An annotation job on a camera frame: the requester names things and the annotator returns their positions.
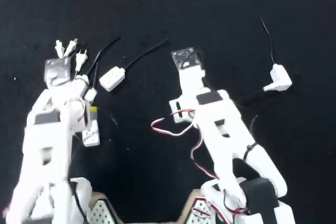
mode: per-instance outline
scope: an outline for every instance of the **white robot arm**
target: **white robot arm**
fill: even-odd
[[[190,121],[199,129],[218,178],[201,187],[207,201],[220,208],[225,222],[295,223],[291,208],[278,201],[287,193],[285,180],[264,148],[251,136],[228,93],[204,87],[202,78],[205,72],[193,48],[172,52],[172,57],[180,74],[182,89],[182,95],[170,101],[172,112],[195,110],[194,118],[188,112],[174,113],[174,121]],[[233,158],[244,160],[259,173],[260,178],[251,181],[236,178],[233,174]],[[248,209],[249,212],[247,215],[246,212],[238,213],[233,209]]]
[[[69,179],[68,170],[72,136],[89,132],[97,120],[92,123],[90,103],[82,95],[68,92],[76,89],[76,81],[44,90],[27,117],[21,173],[7,224],[82,224],[89,218],[90,182]]]

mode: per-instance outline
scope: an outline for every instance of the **white power adapter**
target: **white power adapter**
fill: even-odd
[[[100,77],[99,83],[110,92],[118,86],[123,79],[125,79],[125,70],[123,68],[114,67]]]
[[[264,86],[264,92],[270,90],[285,91],[292,86],[292,81],[283,65],[274,64],[270,74],[273,83]]]
[[[82,131],[82,140],[85,147],[97,146],[100,144],[97,120],[92,121],[92,126],[88,131]]]

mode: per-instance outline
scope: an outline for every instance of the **perforated metal plate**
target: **perforated metal plate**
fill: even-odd
[[[210,216],[196,211],[195,208],[210,214]],[[216,224],[216,216],[205,201],[195,200],[184,224]]]
[[[91,211],[90,224],[117,224],[105,200],[98,200]]]

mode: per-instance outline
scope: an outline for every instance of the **white plug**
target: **white plug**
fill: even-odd
[[[89,103],[93,102],[95,97],[97,95],[97,91],[95,88],[91,88],[88,90],[88,92],[86,92],[85,96],[84,96],[84,100],[88,101]]]
[[[270,74],[273,83],[264,86],[264,92],[270,90],[285,91],[292,86],[292,81],[283,65],[274,64]]]
[[[71,54],[71,52],[75,50],[77,43],[78,43],[78,39],[74,39],[69,42],[67,50],[64,53],[64,58],[68,57]]]
[[[85,147],[91,147],[100,144],[97,120],[92,121],[92,126],[88,131],[82,131],[82,140]]]
[[[88,56],[86,55],[87,50],[85,50],[84,54],[79,51],[79,53],[76,54],[76,68],[75,71],[79,72],[81,67],[83,66],[84,62],[88,59]]]
[[[123,68],[114,67],[100,77],[99,83],[103,88],[110,92],[118,86],[123,79],[125,79],[125,70]]]
[[[56,49],[58,58],[62,59],[64,56],[64,47],[62,46],[62,42],[60,40],[56,40],[55,49]]]

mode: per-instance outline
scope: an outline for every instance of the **black tabletop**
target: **black tabletop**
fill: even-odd
[[[91,181],[125,222],[176,220],[193,188],[208,178],[189,158],[197,132],[170,137],[150,123],[166,116],[181,94],[170,52],[201,49],[208,81],[235,101],[271,82],[269,42],[293,86],[241,104],[253,135],[288,185],[283,201],[297,223],[333,217],[335,167],[335,0],[0,0],[0,206],[11,199],[20,172],[29,109],[45,88],[44,61],[56,57],[55,40],[88,44],[89,61],[116,36],[122,39],[100,61],[101,76],[143,50],[170,43],[135,63],[108,93],[98,87],[101,144],[74,142],[71,176]],[[166,120],[178,131],[185,125]],[[196,159],[212,169],[203,147]],[[237,176],[244,169],[235,164]]]

